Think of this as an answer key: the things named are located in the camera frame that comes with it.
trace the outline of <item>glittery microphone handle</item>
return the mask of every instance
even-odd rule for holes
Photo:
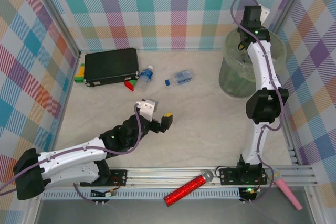
[[[166,197],[164,197],[164,201],[166,201],[166,204],[169,207],[178,200],[193,192],[194,190],[198,189],[200,186],[204,185],[205,182],[206,181],[203,175],[199,175],[189,183],[173,191],[171,194],[168,194]]]

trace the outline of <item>green object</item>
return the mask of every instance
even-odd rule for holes
[[[130,80],[130,81],[128,81],[130,84],[132,84],[133,86],[135,86],[135,84],[136,84],[136,80]]]
[[[280,73],[286,63],[286,47],[280,38],[272,32],[271,54],[276,73]],[[222,90],[236,98],[246,98],[256,92],[256,78],[247,51],[239,51],[240,42],[237,29],[232,30],[223,44],[223,63],[219,73],[219,85]]]
[[[75,77],[75,78],[74,78],[74,81],[75,81],[76,83],[82,83],[82,82],[84,82],[84,77]]]

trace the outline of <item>red object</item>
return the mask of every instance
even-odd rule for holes
[[[194,178],[192,181],[188,182],[184,186],[180,187],[179,189],[173,191],[171,194],[168,194],[164,197],[164,201],[166,202],[167,206],[171,206],[178,200],[182,199],[183,197],[187,196],[194,190],[198,189],[202,185],[205,184],[205,178],[203,175],[199,175],[198,177]]]
[[[126,81],[126,82],[124,82],[124,84],[127,88],[134,91],[134,85],[132,83],[130,83],[129,81]]]

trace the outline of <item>pink object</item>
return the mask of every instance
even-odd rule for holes
[[[297,210],[301,210],[303,207],[301,206],[298,199],[295,197],[295,195],[292,193],[292,191],[287,186],[286,182],[282,178],[280,171],[278,169],[273,168],[274,172],[274,183],[281,189],[281,191],[286,195],[286,197],[292,202],[292,204],[295,206]],[[269,169],[267,171],[267,176],[269,178],[272,178],[272,172]]]
[[[295,197],[295,195],[292,193],[292,191],[287,186],[286,182],[283,178],[280,178],[278,180],[274,181],[275,184],[281,189],[281,191],[287,196],[287,198],[292,202],[292,204],[295,206],[297,210],[301,210],[303,207],[301,206],[298,199]]]

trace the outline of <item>white floor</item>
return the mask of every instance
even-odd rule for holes
[[[159,101],[154,118],[173,112],[171,128],[164,134],[150,132],[133,153],[109,159],[110,167],[236,165],[252,121],[245,114],[247,99],[231,98],[219,87],[221,52],[141,51],[138,55],[140,69],[154,65],[147,91],[132,92],[123,83],[94,88],[74,83],[56,149],[86,142],[122,124],[133,114],[137,100],[153,98]],[[165,86],[165,79],[184,69],[195,72],[192,82]],[[272,165],[291,165],[282,131],[268,134],[264,155]]]

